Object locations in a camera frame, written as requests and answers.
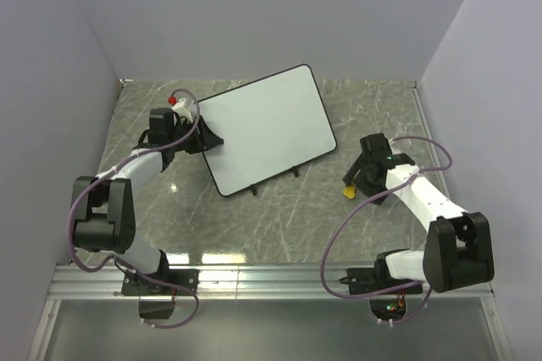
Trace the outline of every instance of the gray wall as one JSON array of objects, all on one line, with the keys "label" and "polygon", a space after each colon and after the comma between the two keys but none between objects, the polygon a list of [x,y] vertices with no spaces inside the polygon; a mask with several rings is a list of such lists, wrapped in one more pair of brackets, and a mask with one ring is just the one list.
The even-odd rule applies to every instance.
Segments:
[{"label": "gray wall", "polygon": [[542,359],[542,0],[465,0],[422,80],[452,196],[491,222],[495,292],[519,359]]},{"label": "gray wall", "polygon": [[420,79],[463,0],[80,0],[117,76]]},{"label": "gray wall", "polygon": [[71,184],[97,168],[118,82],[75,0],[0,9],[0,348],[20,360],[67,258]]}]

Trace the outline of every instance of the purple cable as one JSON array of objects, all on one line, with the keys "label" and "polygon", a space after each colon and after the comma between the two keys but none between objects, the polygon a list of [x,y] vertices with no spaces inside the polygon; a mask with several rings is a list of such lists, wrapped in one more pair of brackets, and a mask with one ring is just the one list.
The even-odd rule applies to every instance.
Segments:
[{"label": "purple cable", "polygon": [[[408,180],[406,180],[404,183],[400,184],[399,186],[396,186],[396,187],[393,187],[393,188],[391,188],[389,190],[386,190],[384,192],[375,194],[374,196],[371,196],[370,198],[364,200],[363,202],[358,204],[346,216],[346,218],[339,225],[339,228],[337,228],[337,230],[334,232],[334,234],[329,239],[329,242],[328,242],[328,244],[326,245],[326,247],[324,249],[324,254],[322,255],[322,259],[320,260],[320,280],[322,282],[322,286],[324,287],[324,289],[330,295],[333,295],[335,297],[340,297],[341,299],[346,299],[346,300],[361,300],[361,299],[366,299],[366,298],[377,296],[377,295],[382,295],[382,294],[385,294],[385,293],[392,293],[392,292],[398,291],[400,289],[406,289],[408,287],[416,286],[416,285],[421,284],[421,282],[419,282],[419,281],[413,281],[413,282],[405,283],[405,284],[399,285],[399,286],[393,286],[393,287],[388,287],[386,289],[380,289],[379,291],[375,291],[375,292],[363,293],[361,295],[346,295],[344,293],[335,292],[333,289],[331,289],[331,287],[329,287],[328,282],[325,280],[325,262],[326,262],[326,260],[327,260],[327,258],[329,256],[329,252],[331,251],[331,248],[332,248],[333,244],[335,243],[335,240],[337,239],[339,234],[345,229],[348,222],[351,220],[351,218],[359,210],[361,210],[365,206],[369,205],[370,203],[374,202],[375,200],[378,200],[378,199],[380,199],[382,197],[389,196],[390,194],[398,192],[400,189],[403,189],[403,188],[411,185],[414,182],[414,180],[418,177],[418,175],[420,175],[422,173],[426,173],[426,172],[430,172],[430,171],[436,171],[436,170],[448,170],[452,166],[453,159],[451,158],[450,153],[442,145],[440,145],[438,142],[433,141],[432,139],[429,139],[429,138],[427,138],[425,136],[414,136],[414,135],[412,135],[412,136],[398,136],[397,138],[394,138],[392,140],[392,142],[401,141],[401,140],[404,140],[404,139],[416,139],[416,140],[419,140],[419,141],[426,141],[426,142],[429,142],[429,143],[435,145],[448,158],[448,164],[445,165],[445,166],[437,166],[437,167],[430,167],[430,168],[420,169],[419,172],[412,175],[410,178],[408,178]],[[425,298],[422,300],[422,303],[420,304],[420,306],[418,306],[418,308],[416,308],[413,312],[411,312],[407,317],[402,319],[403,322],[407,321],[408,319],[410,319],[412,316],[414,316],[415,314],[417,314],[420,311],[420,309],[429,300],[429,296],[431,295],[431,292],[432,292],[432,289],[429,288],[429,290],[428,290]]]},{"label": "purple cable", "polygon": [[[102,176],[101,178],[95,180],[89,186],[87,186],[85,188],[85,190],[83,190],[83,192],[81,192],[81,194],[74,200],[71,207],[69,208],[68,220],[66,222],[67,229],[68,229],[69,256],[74,261],[74,263],[80,269],[84,270],[85,272],[97,272],[98,270],[102,269],[110,259],[115,258],[115,255],[108,255],[98,266],[96,266],[94,268],[88,267],[85,264],[83,264],[83,262],[79,259],[79,257],[77,256],[77,253],[75,252],[75,245],[74,245],[75,210],[79,207],[81,201],[83,200],[83,198],[85,198],[85,196],[87,196],[90,192],[92,192],[96,187],[101,185],[104,181],[111,178],[113,175],[117,174],[119,172],[119,170],[124,168],[127,164],[129,164],[133,160],[139,158],[140,156],[148,155],[149,153],[162,152],[162,151],[164,151],[166,149],[170,149],[171,147],[176,147],[177,145],[180,145],[182,142],[186,141],[194,133],[194,131],[197,128],[197,125],[200,122],[200,105],[199,105],[199,102],[197,101],[196,96],[192,92],[190,92],[189,90],[186,90],[184,88],[175,90],[174,92],[171,93],[171,96],[174,96],[178,92],[183,92],[183,93],[187,94],[194,101],[194,105],[196,106],[196,118],[194,119],[194,124],[192,125],[190,130],[186,133],[186,135],[182,136],[180,139],[178,139],[175,142],[171,142],[168,145],[163,145],[161,147],[154,147],[152,149],[147,149],[144,152],[130,155],[128,158],[126,158],[125,160],[123,160],[122,162],[120,162],[119,164],[114,166],[111,170],[109,170],[109,172],[107,172],[104,176]],[[122,261],[122,264],[124,266],[128,267],[128,268],[135,269],[135,267],[133,265],[128,264],[125,261]],[[152,283],[156,283],[157,285],[167,286],[167,287],[171,287],[171,288],[186,292],[186,293],[190,294],[191,296],[193,296],[194,299],[196,300],[196,306],[194,307],[194,311],[192,312],[192,314],[190,316],[188,316],[185,320],[183,320],[183,321],[181,321],[181,322],[179,322],[177,324],[174,324],[174,325],[155,325],[155,324],[153,324],[151,322],[148,322],[147,320],[144,320],[146,324],[154,325],[154,327],[156,327],[158,329],[173,329],[174,327],[179,327],[181,325],[185,325],[190,320],[192,320],[192,318],[196,315],[196,312],[197,312],[197,310],[199,308],[199,298],[197,297],[195,292],[193,292],[190,289],[187,289],[187,288],[185,288],[183,286],[178,286],[178,285],[174,285],[172,283],[168,283],[168,282],[164,282],[164,281],[161,281],[161,280],[153,279],[153,278],[151,278],[151,277],[137,271],[137,269],[135,271],[141,278],[147,279]]]}]

